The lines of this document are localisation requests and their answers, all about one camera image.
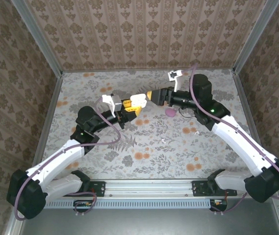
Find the floral tablecloth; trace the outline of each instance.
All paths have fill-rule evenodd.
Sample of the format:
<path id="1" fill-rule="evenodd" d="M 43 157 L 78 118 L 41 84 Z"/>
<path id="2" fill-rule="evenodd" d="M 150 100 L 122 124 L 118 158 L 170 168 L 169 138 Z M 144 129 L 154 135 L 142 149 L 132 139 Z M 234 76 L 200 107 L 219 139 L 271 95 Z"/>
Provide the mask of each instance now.
<path id="1" fill-rule="evenodd" d="M 167 72 L 121 71 L 65 73 L 54 113 L 44 158 L 59 149 L 76 127 L 77 112 L 83 106 L 94 106 L 102 94 L 117 94 L 121 99 L 133 94 L 174 86 Z M 198 70 L 212 83 L 214 98 L 223 103 L 238 123 L 249 133 L 242 105 L 230 70 Z M 181 90 L 188 90 L 188 74 Z M 92 179 L 138 178 L 205 178 L 225 168 L 246 170 L 244 162 L 218 136 L 199 124 L 194 117 L 185 118 L 178 112 L 167 117 L 165 109 L 152 102 L 140 116 L 125 125 L 122 139 L 114 145 L 96 146 L 86 156 L 70 164 L 60 175 L 79 169 Z M 105 104 L 99 105 L 107 110 Z M 183 110 L 192 116 L 191 110 Z M 101 142 L 112 141 L 117 134 L 112 128 L 98 133 Z"/>

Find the floral wallpaper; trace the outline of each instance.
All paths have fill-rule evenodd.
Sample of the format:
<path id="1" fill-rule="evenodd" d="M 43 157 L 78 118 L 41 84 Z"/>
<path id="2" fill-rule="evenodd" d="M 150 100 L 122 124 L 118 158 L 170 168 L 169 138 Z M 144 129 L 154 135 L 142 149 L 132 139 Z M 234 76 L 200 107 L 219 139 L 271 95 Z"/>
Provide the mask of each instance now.
<path id="1" fill-rule="evenodd" d="M 69 139 L 76 128 L 75 119 L 81 107 L 93 107 L 102 94 L 113 93 L 126 99 L 132 94 L 173 86 L 168 81 L 167 72 L 63 74 L 62 90 L 44 158 Z M 198 73 L 208 76 L 213 84 L 214 98 L 228 107 L 239 124 L 249 132 L 231 70 L 199 70 Z M 188 74 L 181 78 L 184 81 L 181 89 L 188 90 Z M 99 108 L 108 110 L 106 104 L 99 105 Z M 76 169 L 93 179 L 203 178 L 219 168 L 246 170 L 237 154 L 194 117 L 185 118 L 178 112 L 173 118 L 167 117 L 166 108 L 149 101 L 140 116 L 125 125 L 118 143 L 94 147 L 86 156 L 71 163 L 59 177 Z M 183 110 L 182 114 L 190 117 L 193 112 Z M 105 128 L 99 136 L 99 142 L 109 142 L 117 135 L 112 128 Z"/>
<path id="2" fill-rule="evenodd" d="M 26 0 L 64 71 L 232 68 L 266 0 Z"/>
<path id="3" fill-rule="evenodd" d="M 261 142 L 279 157 L 279 5 L 240 78 Z"/>
<path id="4" fill-rule="evenodd" d="M 0 0 L 0 234 L 11 174 L 32 164 L 55 82 L 13 4 Z"/>

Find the cable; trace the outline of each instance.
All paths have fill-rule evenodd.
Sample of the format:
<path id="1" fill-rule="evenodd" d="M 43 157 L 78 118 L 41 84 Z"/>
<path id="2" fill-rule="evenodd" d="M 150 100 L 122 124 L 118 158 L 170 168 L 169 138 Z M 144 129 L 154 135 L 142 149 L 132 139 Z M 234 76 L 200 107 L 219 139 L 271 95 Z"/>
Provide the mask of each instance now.
<path id="1" fill-rule="evenodd" d="M 234 205 L 234 207 L 232 207 L 231 209 L 228 209 L 226 211 L 220 211 L 218 208 L 213 207 L 213 206 L 211 206 L 211 208 L 215 209 L 216 211 L 220 212 L 221 214 L 231 212 L 232 210 L 234 210 L 244 200 L 246 195 L 247 195 L 247 193 L 245 192 L 244 195 L 242 196 L 242 198 Z"/>
<path id="2" fill-rule="evenodd" d="M 95 200 L 94 200 L 93 203 L 91 204 L 90 208 L 89 208 L 88 210 L 86 210 L 85 212 L 78 212 L 78 211 L 77 211 L 77 206 L 78 206 L 79 204 L 84 203 L 84 202 L 81 202 L 81 201 L 80 201 L 80 202 L 76 202 L 76 203 L 75 203 L 75 207 L 74 207 L 74 211 L 76 212 L 76 215 L 79 215 L 79 214 L 84 215 L 84 214 L 87 214 L 88 212 L 90 212 L 91 209 L 95 206 L 95 204 L 96 204 L 96 202 L 97 202 L 97 195 L 96 195 L 94 192 L 74 192 L 74 193 L 69 193 L 69 194 L 68 194 L 68 195 L 72 195 L 72 196 L 85 195 L 85 194 L 93 195 Z"/>
<path id="3" fill-rule="evenodd" d="M 195 94 L 194 94 L 194 90 L 193 90 L 193 79 L 194 79 L 194 74 L 195 74 L 195 71 L 196 71 L 196 67 L 197 67 L 197 64 L 195 64 L 193 67 L 191 67 L 192 69 L 192 74 L 190 76 L 190 80 L 189 80 L 189 86 L 190 86 L 190 94 L 192 95 L 192 98 L 196 104 L 196 106 L 206 115 L 208 115 L 209 117 L 219 121 L 219 122 L 222 122 L 224 123 L 225 125 L 231 127 L 232 129 L 234 129 L 235 131 L 237 131 L 265 160 L 267 160 L 271 166 L 273 166 L 278 172 L 279 172 L 279 167 L 273 163 L 268 157 L 266 154 L 264 154 L 242 131 L 238 130 L 235 126 L 233 126 L 231 123 L 227 122 L 227 121 L 224 121 L 214 115 L 212 115 L 211 113 L 207 112 L 197 101 L 196 97 L 195 97 Z M 275 198 L 275 199 L 279 199 L 279 197 L 277 196 L 272 196 L 272 198 Z"/>
<path id="4" fill-rule="evenodd" d="M 184 116 L 182 113 L 181 113 L 181 107 L 179 107 L 178 108 L 178 112 L 179 112 L 179 114 L 181 114 L 182 115 L 182 117 L 184 117 L 184 118 L 193 118 L 195 115 L 193 115 L 193 116 L 190 116 L 190 117 L 187 117 L 187 116 Z"/>
<path id="5" fill-rule="evenodd" d="M 95 146 L 95 145 L 108 145 L 108 144 L 114 144 L 114 143 L 117 143 L 120 139 L 121 139 L 121 133 L 119 132 L 118 129 L 116 129 L 116 127 L 111 124 L 107 119 L 105 119 L 105 117 L 100 113 L 100 111 L 97 109 L 97 104 L 102 100 L 102 98 L 99 98 L 97 101 L 96 101 L 96 104 L 95 104 L 95 112 L 97 113 L 97 115 L 99 115 L 99 117 L 106 123 L 108 124 L 110 127 L 112 127 L 116 133 L 118 134 L 118 138 L 112 142 L 108 142 L 108 143 L 83 143 L 83 144 L 76 144 L 76 145 L 73 145 L 73 146 L 70 146 L 70 147 L 67 147 L 65 148 L 64 150 L 58 152 L 57 154 L 55 154 L 52 158 L 50 158 L 48 161 L 46 161 L 44 164 L 42 164 L 36 171 L 34 171 L 26 180 L 25 182 L 22 184 L 22 186 L 20 187 L 17 195 L 16 195 L 16 199 L 15 199 L 15 203 L 14 203 L 14 215 L 16 217 L 17 220 L 19 221 L 23 221 L 23 220 L 26 220 L 26 218 L 21 218 L 18 216 L 18 210 L 17 210 L 17 207 L 18 207 L 18 202 L 19 202 L 19 199 L 21 197 L 21 194 L 25 188 L 25 186 L 28 184 L 28 182 L 38 173 L 41 172 L 41 170 L 46 166 L 48 165 L 50 162 L 52 162 L 54 159 L 56 159 L 58 156 L 60 156 L 62 153 L 65 153 L 66 151 L 72 149 L 72 148 L 76 148 L 76 147 L 85 147 L 85 146 Z"/>

